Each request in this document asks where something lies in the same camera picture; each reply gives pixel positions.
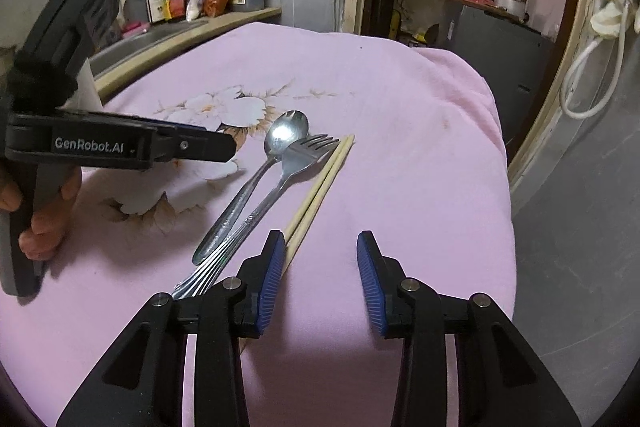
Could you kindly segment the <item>person's left hand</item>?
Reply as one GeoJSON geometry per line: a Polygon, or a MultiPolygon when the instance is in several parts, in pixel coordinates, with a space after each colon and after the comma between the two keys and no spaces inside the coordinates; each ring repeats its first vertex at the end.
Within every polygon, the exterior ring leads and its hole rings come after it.
{"type": "Polygon", "coordinates": [[[34,212],[29,228],[18,236],[18,246],[28,259],[47,261],[54,257],[70,226],[81,183],[81,169],[70,169],[55,198],[34,212]]]}

